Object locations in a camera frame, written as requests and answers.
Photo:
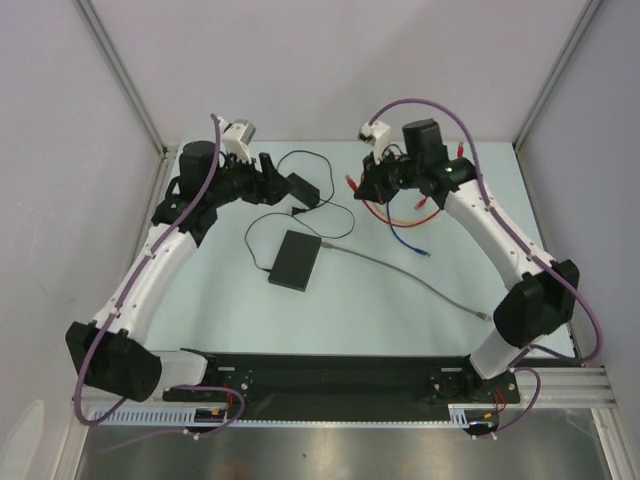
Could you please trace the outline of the black network switch box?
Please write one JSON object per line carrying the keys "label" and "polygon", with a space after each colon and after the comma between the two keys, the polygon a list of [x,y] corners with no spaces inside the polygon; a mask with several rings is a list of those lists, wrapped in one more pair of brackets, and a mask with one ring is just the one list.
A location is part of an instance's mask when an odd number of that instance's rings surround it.
{"label": "black network switch box", "polygon": [[283,238],[268,281],[305,292],[321,247],[321,238],[288,230]]}

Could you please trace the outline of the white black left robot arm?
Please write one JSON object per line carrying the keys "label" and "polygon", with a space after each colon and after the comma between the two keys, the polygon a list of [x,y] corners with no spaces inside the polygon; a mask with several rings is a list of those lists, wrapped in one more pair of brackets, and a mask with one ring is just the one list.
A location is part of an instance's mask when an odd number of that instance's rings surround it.
{"label": "white black left robot arm", "polygon": [[142,402],[185,385],[199,400],[214,397],[219,374],[203,354],[151,352],[145,343],[164,295],[196,252],[224,205],[242,200],[275,205],[290,190],[271,156],[241,161],[211,141],[183,146],[179,173],[167,186],[151,219],[145,243],[116,292],[88,323],[73,323],[65,340],[79,386]]}

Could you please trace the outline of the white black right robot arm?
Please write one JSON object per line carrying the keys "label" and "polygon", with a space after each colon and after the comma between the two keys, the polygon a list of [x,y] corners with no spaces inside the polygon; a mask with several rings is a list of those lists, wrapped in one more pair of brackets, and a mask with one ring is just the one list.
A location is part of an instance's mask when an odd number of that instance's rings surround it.
{"label": "white black right robot arm", "polygon": [[467,158],[452,159],[438,123],[426,119],[402,128],[406,152],[390,152],[391,129],[376,120],[358,137],[371,152],[354,194],[358,200],[389,203],[402,189],[417,189],[456,220],[499,273],[507,294],[493,313],[494,327],[468,357],[471,370],[460,377],[463,395],[481,402],[493,394],[496,377],[540,338],[572,317],[579,270],[540,249],[512,223]]}

